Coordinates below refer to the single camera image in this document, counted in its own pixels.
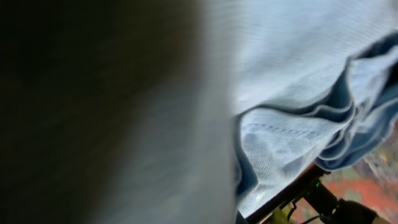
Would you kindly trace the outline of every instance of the stitching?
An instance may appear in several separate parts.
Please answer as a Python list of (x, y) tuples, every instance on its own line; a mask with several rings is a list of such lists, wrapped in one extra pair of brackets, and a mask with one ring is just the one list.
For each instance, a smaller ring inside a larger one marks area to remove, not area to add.
[(268, 125), (268, 124), (248, 124), (248, 126), (260, 126), (260, 127), (266, 127), (269, 129), (274, 129), (276, 131), (279, 131), (281, 133), (294, 133), (294, 134), (305, 134), (305, 133), (309, 133), (309, 134), (314, 134), (315, 136), (319, 136), (321, 135), (320, 133), (316, 133), (313, 131), (297, 131), (297, 130), (289, 130), (289, 129), (283, 129), (283, 128), (277, 128), (275, 126), (272, 125)]

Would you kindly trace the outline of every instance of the cable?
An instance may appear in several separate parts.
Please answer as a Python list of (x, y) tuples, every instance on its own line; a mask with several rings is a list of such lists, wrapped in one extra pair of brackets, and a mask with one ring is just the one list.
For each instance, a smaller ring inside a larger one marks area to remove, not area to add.
[(320, 218), (320, 217), (321, 217), (320, 215), (317, 215), (317, 216), (312, 217), (309, 220), (307, 220), (307, 221), (305, 221), (305, 222), (303, 222), (301, 224), (308, 224), (308, 223), (310, 223), (310, 222), (312, 222), (312, 221), (314, 221), (314, 220), (316, 220), (317, 218)]
[(293, 204), (293, 208), (292, 208), (292, 209), (290, 209), (290, 211), (289, 211), (289, 214), (287, 214), (287, 221), (289, 221), (289, 220), (290, 220), (290, 218), (291, 218), (291, 216), (292, 216), (292, 214), (293, 214), (294, 210), (296, 210), (296, 209), (297, 209), (296, 203), (295, 203), (295, 202), (293, 202), (292, 204)]

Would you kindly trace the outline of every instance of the floor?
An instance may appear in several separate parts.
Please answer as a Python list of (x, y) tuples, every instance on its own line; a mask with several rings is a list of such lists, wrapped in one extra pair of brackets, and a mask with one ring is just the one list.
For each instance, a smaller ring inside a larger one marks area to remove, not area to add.
[[(393, 135), (355, 166), (323, 178), (323, 184), (338, 198), (353, 200), (377, 211), (378, 215), (398, 224), (398, 125)], [(299, 223), (317, 215), (301, 200), (293, 219)]]

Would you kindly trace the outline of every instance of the gray fabric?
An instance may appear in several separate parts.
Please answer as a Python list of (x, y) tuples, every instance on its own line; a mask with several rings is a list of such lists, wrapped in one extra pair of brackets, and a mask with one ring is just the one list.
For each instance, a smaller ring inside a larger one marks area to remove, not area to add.
[(1, 223), (233, 222), (231, 1), (6, 1)]

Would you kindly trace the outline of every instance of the light blue denim fabric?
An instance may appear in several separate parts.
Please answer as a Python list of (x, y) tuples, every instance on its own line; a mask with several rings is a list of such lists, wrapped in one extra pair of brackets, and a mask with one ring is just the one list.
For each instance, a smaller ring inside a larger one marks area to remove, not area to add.
[(391, 66), (398, 61), (398, 34), (373, 46), (348, 70), (357, 115), (339, 145), (326, 148), (316, 160), (326, 170), (352, 166), (378, 147), (391, 133), (398, 113), (398, 84), (389, 82)]
[(361, 78), (377, 83), (373, 96), (386, 81), (359, 75), (353, 91), (350, 71), (360, 61), (351, 58), (393, 32), (397, 8), (394, 0), (245, 3), (234, 111), (240, 114), (238, 205), (246, 217), (322, 150), (346, 144), (357, 128), (353, 121), (369, 106), (356, 103)]

